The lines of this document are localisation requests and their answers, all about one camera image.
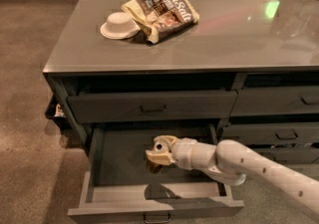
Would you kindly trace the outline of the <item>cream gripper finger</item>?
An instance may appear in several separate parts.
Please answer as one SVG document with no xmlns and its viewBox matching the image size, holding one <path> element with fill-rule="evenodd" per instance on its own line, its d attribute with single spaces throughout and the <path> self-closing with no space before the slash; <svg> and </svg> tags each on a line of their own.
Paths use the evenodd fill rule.
<svg viewBox="0 0 319 224">
<path fill-rule="evenodd" d="M 179 141 L 179 138 L 173 135 L 157 136 L 154 139 L 154 150 L 157 152 L 170 151 L 177 141 Z"/>
<path fill-rule="evenodd" d="M 156 152 L 152 150 L 146 151 L 147 158 L 150 162 L 169 166 L 174 163 L 174 159 L 172 158 L 172 154 L 168 151 L 166 152 Z"/>
</svg>

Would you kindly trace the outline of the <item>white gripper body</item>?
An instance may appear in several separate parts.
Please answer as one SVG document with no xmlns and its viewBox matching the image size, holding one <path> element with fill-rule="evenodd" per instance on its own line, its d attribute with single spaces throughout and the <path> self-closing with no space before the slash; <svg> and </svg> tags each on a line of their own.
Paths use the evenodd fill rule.
<svg viewBox="0 0 319 224">
<path fill-rule="evenodd" d="M 179 139 L 171 147 L 171 155 L 173 163 L 181 169 L 192 170 L 192 150 L 197 144 L 195 139 L 183 138 Z"/>
</svg>

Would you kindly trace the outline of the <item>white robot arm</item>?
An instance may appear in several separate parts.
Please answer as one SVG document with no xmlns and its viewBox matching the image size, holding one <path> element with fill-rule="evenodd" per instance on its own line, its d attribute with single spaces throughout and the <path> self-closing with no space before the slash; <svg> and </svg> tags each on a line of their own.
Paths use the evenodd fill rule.
<svg viewBox="0 0 319 224">
<path fill-rule="evenodd" d="M 217 145 L 160 135 L 146 151 L 155 165 L 199 170 L 211 179 L 238 186 L 251 177 L 281 193 L 313 220 L 319 219 L 319 181 L 276 163 L 231 139 Z"/>
</svg>

